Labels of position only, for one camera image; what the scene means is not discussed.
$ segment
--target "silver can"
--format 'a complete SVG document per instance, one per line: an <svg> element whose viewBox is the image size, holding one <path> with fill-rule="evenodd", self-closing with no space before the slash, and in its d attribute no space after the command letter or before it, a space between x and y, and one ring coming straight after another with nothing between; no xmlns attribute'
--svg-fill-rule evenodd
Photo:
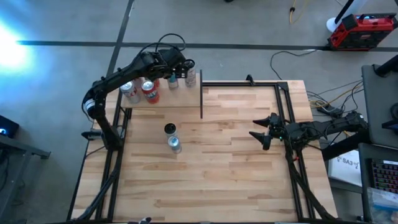
<svg viewBox="0 0 398 224"><path fill-rule="evenodd" d="M186 60L184 63L188 68L187 78L185 79L185 85L188 88L194 87L197 84L197 74L195 72L195 62L193 60Z"/></svg>
<svg viewBox="0 0 398 224"><path fill-rule="evenodd" d="M172 148L174 153L180 153L182 148L180 144L180 140L176 136L171 136L169 137L169 140L167 141L169 146Z"/></svg>
<svg viewBox="0 0 398 224"><path fill-rule="evenodd" d="M171 90L178 88L178 78L175 77L175 74L171 75L170 78L167 79L167 83Z"/></svg>
<svg viewBox="0 0 398 224"><path fill-rule="evenodd" d="M138 103L141 97L138 94L137 88L134 86L133 82L127 82L120 87L120 90L126 96L130 103Z"/></svg>
<svg viewBox="0 0 398 224"><path fill-rule="evenodd" d="M166 124L164 126L164 132L166 133L167 139L169 139L172 136L178 137L177 136L177 128L172 123Z"/></svg>
<svg viewBox="0 0 398 224"><path fill-rule="evenodd" d="M132 80L134 86L137 88L137 90L141 89L142 86L142 78L135 78Z"/></svg>

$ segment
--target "soda can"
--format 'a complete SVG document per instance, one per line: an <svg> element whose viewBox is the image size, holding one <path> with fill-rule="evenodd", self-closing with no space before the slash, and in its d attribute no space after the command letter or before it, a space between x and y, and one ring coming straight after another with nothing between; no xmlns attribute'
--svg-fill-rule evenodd
<svg viewBox="0 0 398 224"><path fill-rule="evenodd" d="M141 88L142 88L142 93L144 94L148 103L154 104L159 102L159 93L153 82L145 81L142 84Z"/></svg>
<svg viewBox="0 0 398 224"><path fill-rule="evenodd" d="M172 148L174 153L181 152L182 148L181 148L180 140L178 139L178 137L175 137L175 136L169 137L169 140L167 141L167 143Z"/></svg>
<svg viewBox="0 0 398 224"><path fill-rule="evenodd" d="M186 60L184 65L187 66L187 78L185 79L185 85L188 88L194 87L197 84L197 74L195 73L195 62L193 60Z"/></svg>
<svg viewBox="0 0 398 224"><path fill-rule="evenodd" d="M167 79L167 83L169 84L170 89L178 88L178 78L175 77L175 74Z"/></svg>
<svg viewBox="0 0 398 224"><path fill-rule="evenodd" d="M138 94L137 88L134 86L133 82L127 82L123 86L120 87L120 90L126 96L126 98L130 101L130 103L138 103L141 100L141 97Z"/></svg>
<svg viewBox="0 0 398 224"><path fill-rule="evenodd" d="M172 123L166 124L166 126L164 126L164 132L166 133L167 139L169 139L172 136L178 137L177 128Z"/></svg>
<svg viewBox="0 0 398 224"><path fill-rule="evenodd" d="M132 80L134 86L137 88L137 90L141 89L142 86L142 78L135 78Z"/></svg>

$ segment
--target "metal bracket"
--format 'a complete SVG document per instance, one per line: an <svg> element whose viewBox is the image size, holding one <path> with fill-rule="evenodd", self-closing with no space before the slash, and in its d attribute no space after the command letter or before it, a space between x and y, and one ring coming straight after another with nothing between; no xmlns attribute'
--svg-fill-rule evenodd
<svg viewBox="0 0 398 224"><path fill-rule="evenodd" d="M91 129L90 131L85 131L81 133L81 135L89 141L95 139L101 139L101 134L102 131L99 129Z"/></svg>
<svg viewBox="0 0 398 224"><path fill-rule="evenodd" d="M285 91L289 91L289 85L287 82L278 82L278 86Z"/></svg>
<svg viewBox="0 0 398 224"><path fill-rule="evenodd" d="M247 75L246 81L249 81L251 86L255 86L256 85L256 83L253 80L253 77L250 74Z"/></svg>

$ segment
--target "red soda can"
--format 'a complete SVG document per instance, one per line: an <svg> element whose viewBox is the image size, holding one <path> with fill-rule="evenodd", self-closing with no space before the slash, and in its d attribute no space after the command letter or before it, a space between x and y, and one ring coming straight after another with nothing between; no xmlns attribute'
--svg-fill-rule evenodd
<svg viewBox="0 0 398 224"><path fill-rule="evenodd" d="M145 81L141 88L148 103L155 104L159 102L159 93L157 92L156 86L153 82Z"/></svg>

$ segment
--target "white can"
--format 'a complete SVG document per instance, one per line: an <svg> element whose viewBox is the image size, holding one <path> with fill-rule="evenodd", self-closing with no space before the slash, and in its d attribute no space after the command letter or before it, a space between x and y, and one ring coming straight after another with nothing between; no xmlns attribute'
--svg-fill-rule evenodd
<svg viewBox="0 0 398 224"><path fill-rule="evenodd" d="M132 80L134 87L136 87L138 90L141 89L142 86L142 78L135 78Z"/></svg>
<svg viewBox="0 0 398 224"><path fill-rule="evenodd" d="M134 86L133 82L127 82L123 86L120 87L120 90L126 96L126 98L130 101L130 103L138 103L141 100L141 97L138 94L137 88Z"/></svg>
<svg viewBox="0 0 398 224"><path fill-rule="evenodd" d="M186 60L185 66L188 68L187 78L185 79L185 85L188 88L194 87L197 84L197 74L195 72L195 62L193 60Z"/></svg>

